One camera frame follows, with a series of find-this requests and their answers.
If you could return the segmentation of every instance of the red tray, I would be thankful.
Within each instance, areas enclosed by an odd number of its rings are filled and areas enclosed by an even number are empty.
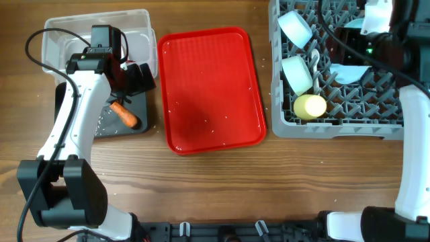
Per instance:
[[[180,155],[256,145],[266,135],[248,34],[219,28],[158,43],[167,144]]]

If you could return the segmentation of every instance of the orange carrot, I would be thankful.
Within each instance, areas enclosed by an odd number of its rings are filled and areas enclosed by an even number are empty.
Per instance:
[[[110,108],[121,118],[122,122],[128,127],[133,128],[137,124],[137,117],[128,111],[118,102],[111,104]]]

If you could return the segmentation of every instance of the dish rack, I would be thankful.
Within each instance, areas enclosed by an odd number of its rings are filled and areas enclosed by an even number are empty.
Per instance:
[[[271,82],[272,129],[282,138],[334,138],[336,136],[379,136],[386,140],[403,139],[403,117],[398,92],[390,88],[391,73],[369,72],[361,83],[341,85],[331,74],[331,61],[325,41],[329,37],[318,23],[317,1],[271,0],[269,3],[269,35],[272,46],[273,80]],[[355,1],[324,1],[322,14],[334,30],[359,17]],[[277,19],[289,11],[297,11],[308,22],[313,37],[300,50],[282,32]],[[299,119],[293,104],[297,98],[282,71],[283,58],[300,55],[308,68],[316,60],[310,57],[316,48],[320,52],[318,71],[319,94],[327,101],[323,116],[311,121]]]

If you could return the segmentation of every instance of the wooden table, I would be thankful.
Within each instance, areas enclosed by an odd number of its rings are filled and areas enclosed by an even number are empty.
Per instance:
[[[148,95],[147,133],[94,142],[92,166],[118,208],[140,221],[194,223],[312,218],[320,210],[394,206],[402,142],[377,138],[284,139],[271,131],[268,1],[6,0],[0,4],[0,240],[15,241],[24,197],[22,159],[35,159],[54,122],[54,79],[30,62],[24,45],[51,17],[147,9],[157,39],[224,26],[252,42],[269,130],[257,146],[180,157],[166,145],[160,89]],[[30,45],[40,59],[42,37]],[[28,216],[26,241],[56,241],[69,231],[38,228]]]

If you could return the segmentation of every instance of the white bowl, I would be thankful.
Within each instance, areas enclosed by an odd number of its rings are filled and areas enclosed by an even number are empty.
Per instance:
[[[312,77],[302,57],[293,56],[282,60],[282,69],[290,87],[297,96],[302,95],[312,87]]]
[[[279,26],[285,35],[298,48],[303,48],[312,38],[312,30],[296,11],[290,11],[277,19]]]

